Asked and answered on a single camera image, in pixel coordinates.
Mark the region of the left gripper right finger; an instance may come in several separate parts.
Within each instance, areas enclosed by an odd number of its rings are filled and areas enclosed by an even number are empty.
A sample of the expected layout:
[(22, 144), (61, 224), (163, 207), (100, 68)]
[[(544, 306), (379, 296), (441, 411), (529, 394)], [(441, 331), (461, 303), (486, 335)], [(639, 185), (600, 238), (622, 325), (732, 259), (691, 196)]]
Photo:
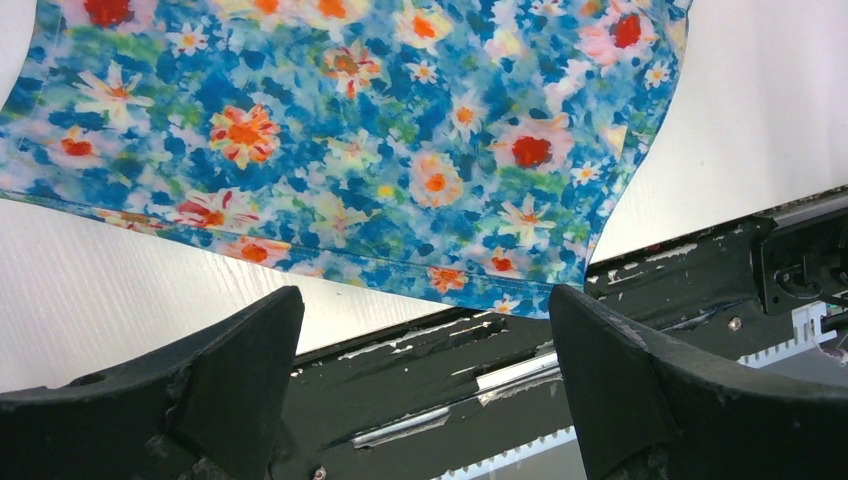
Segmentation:
[(553, 342), (590, 479), (843, 479), (847, 390), (741, 365), (558, 285)]

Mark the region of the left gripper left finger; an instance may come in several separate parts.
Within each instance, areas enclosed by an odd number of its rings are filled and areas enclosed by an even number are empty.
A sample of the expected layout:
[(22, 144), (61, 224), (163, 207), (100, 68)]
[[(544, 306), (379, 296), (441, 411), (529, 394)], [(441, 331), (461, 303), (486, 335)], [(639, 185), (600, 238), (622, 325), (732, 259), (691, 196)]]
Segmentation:
[(280, 288), (58, 388), (1, 397), (5, 479), (265, 479), (303, 316)]

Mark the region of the blue floral skirt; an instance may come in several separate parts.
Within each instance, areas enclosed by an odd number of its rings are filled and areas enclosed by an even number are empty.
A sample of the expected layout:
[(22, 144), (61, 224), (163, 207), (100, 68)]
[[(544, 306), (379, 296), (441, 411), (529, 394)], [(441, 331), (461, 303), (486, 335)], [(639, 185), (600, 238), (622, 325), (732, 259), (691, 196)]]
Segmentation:
[(1, 195), (531, 318), (582, 289), (687, 1), (40, 1)]

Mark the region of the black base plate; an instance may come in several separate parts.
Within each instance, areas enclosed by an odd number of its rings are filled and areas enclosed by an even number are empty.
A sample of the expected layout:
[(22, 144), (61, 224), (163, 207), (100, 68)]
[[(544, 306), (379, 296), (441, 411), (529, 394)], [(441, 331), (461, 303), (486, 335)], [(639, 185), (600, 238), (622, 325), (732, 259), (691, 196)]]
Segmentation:
[[(847, 195), (593, 265), (580, 292), (737, 362), (799, 307), (847, 310)], [(550, 318), (452, 308), (298, 359), (268, 477), (442, 479), (567, 427)]]

